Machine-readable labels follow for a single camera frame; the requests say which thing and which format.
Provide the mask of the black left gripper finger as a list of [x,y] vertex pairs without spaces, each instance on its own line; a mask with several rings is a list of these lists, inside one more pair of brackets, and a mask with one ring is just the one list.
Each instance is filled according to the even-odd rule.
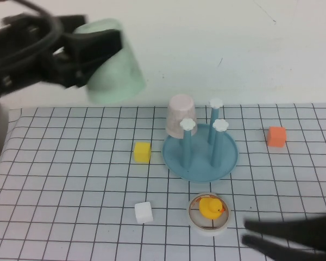
[[66,35],[61,85],[66,88],[86,85],[93,74],[121,49],[121,32],[117,29]]
[[[52,16],[53,20],[58,21],[64,30],[75,30],[86,23],[85,15],[64,15]],[[37,26],[43,29],[50,29],[48,19],[37,15],[12,15],[2,19],[4,25],[21,23],[25,26]]]

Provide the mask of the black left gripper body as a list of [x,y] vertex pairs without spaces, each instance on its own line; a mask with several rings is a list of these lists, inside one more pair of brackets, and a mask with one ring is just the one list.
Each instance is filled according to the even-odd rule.
[[38,43],[48,33],[49,28],[42,24],[11,24],[0,29],[0,97],[39,82],[65,88],[77,85],[76,61],[70,51],[73,31],[66,27],[53,44],[39,53],[2,65],[4,58]]

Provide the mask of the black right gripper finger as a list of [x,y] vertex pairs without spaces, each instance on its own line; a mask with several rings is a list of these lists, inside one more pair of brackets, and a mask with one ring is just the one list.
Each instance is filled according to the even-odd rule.
[[286,239],[302,245],[326,245],[326,214],[305,220],[246,220],[244,227],[253,232]]
[[242,237],[242,243],[262,254],[268,256],[272,260],[283,260],[283,261],[299,261],[299,260],[320,260],[326,261],[325,252],[306,252],[293,248],[284,247],[270,241],[263,240],[262,238],[244,235]]

